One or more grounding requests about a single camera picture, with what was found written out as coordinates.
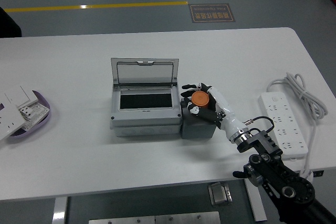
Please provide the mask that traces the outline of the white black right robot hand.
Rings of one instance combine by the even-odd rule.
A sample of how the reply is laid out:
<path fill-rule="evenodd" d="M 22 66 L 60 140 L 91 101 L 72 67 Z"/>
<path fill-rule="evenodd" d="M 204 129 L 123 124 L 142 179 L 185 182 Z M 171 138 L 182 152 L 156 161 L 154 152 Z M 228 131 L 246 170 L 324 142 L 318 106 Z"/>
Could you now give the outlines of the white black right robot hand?
<path fill-rule="evenodd" d="M 226 137 L 231 143 L 239 145 L 251 137 L 246 124 L 236 118 L 234 110 L 218 89 L 204 83 L 186 84 L 182 86 L 182 89 L 184 92 L 181 93 L 181 96 L 186 102 L 189 113 L 200 119 L 215 123 L 220 130 L 226 132 Z M 191 100 L 192 95 L 197 91 L 205 92 L 208 95 L 207 108 L 203 108 Z"/>

